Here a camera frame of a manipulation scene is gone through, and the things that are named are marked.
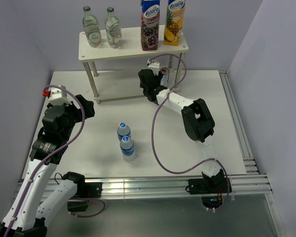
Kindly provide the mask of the silver energy can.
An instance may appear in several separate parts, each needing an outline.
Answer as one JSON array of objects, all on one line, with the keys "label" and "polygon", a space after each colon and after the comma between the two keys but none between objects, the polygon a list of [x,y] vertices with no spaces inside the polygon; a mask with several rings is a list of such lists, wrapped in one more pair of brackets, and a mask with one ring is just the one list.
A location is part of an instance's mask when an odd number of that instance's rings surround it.
[{"label": "silver energy can", "polygon": [[160,68],[160,72],[162,74],[160,85],[167,87],[170,75],[170,69],[168,67]]}]

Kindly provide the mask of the plastic water bottle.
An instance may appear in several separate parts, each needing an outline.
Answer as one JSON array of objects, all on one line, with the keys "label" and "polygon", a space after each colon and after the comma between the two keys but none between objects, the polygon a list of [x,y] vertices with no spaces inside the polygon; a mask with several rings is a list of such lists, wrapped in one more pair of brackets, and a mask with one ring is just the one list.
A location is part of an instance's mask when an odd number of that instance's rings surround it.
[{"label": "plastic water bottle", "polygon": [[134,141],[129,136],[123,136],[120,140],[120,149],[126,162],[131,162],[135,158]]},{"label": "plastic water bottle", "polygon": [[128,136],[129,138],[131,138],[131,129],[130,127],[124,123],[121,122],[117,128],[117,135],[118,135],[118,140],[121,141],[121,139],[124,136]]}]

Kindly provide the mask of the purple juice carton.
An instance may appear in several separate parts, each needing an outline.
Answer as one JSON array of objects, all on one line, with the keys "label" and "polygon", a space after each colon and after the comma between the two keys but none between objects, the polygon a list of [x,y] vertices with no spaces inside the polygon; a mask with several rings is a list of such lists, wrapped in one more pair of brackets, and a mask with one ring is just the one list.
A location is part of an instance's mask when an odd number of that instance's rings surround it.
[{"label": "purple juice carton", "polygon": [[159,39],[160,1],[141,1],[141,46],[143,51],[157,50]]}]

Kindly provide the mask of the pineapple juice carton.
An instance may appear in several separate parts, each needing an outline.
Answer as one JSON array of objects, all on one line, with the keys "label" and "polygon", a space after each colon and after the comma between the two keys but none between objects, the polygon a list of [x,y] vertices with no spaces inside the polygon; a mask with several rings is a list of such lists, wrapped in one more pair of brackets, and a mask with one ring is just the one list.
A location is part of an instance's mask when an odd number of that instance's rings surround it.
[{"label": "pineapple juice carton", "polygon": [[185,14],[185,0],[169,0],[167,5],[164,44],[179,46]]}]

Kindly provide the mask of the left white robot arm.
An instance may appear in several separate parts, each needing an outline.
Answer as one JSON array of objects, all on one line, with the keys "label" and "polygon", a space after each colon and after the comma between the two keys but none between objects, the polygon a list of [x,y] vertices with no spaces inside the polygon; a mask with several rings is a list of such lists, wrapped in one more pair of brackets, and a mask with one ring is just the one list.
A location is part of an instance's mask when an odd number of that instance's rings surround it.
[{"label": "left white robot arm", "polygon": [[77,123],[95,115],[94,103],[82,95],[75,96],[75,106],[66,96],[49,103],[42,118],[42,128],[32,145],[28,170],[8,214],[0,222],[0,237],[44,237],[49,222],[71,197],[86,192],[83,175],[68,172],[58,188],[41,201],[48,181],[68,147],[72,130]]}]

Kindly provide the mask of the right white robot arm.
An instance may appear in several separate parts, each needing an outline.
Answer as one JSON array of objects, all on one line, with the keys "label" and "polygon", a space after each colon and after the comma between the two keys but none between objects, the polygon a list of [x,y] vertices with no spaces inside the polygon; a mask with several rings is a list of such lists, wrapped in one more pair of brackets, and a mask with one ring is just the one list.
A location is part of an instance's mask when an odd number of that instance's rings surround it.
[{"label": "right white robot arm", "polygon": [[[138,72],[140,88],[150,102],[158,106],[153,115],[151,125],[151,147],[153,155],[160,167],[171,174],[186,174],[199,166],[203,166],[202,177],[204,188],[208,192],[215,192],[223,181],[228,181],[226,169],[217,160],[213,147],[215,121],[203,99],[191,100],[174,93],[170,88],[161,85],[161,75],[155,75],[151,69],[142,69]],[[165,106],[182,116],[185,133],[199,144],[203,160],[184,171],[167,169],[157,156],[154,143],[154,129],[158,112]]]}]

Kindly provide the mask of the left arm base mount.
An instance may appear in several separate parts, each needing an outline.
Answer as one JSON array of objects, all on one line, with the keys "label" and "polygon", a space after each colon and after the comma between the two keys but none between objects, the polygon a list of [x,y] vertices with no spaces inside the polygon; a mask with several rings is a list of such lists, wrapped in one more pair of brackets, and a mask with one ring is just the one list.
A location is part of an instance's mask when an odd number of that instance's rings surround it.
[{"label": "left arm base mount", "polygon": [[[87,182],[84,190],[79,194],[78,198],[100,198],[102,193],[102,182]],[[85,212],[89,207],[90,201],[69,200],[67,202],[67,210],[69,212]]]}]

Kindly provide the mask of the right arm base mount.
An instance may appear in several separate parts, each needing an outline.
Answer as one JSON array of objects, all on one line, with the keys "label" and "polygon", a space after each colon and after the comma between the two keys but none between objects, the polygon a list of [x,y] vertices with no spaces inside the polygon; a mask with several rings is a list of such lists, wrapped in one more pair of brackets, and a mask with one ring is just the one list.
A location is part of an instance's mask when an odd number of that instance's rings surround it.
[{"label": "right arm base mount", "polygon": [[232,192],[232,187],[226,177],[203,177],[188,179],[188,185],[185,191],[191,195],[217,196],[218,194],[227,194]]}]

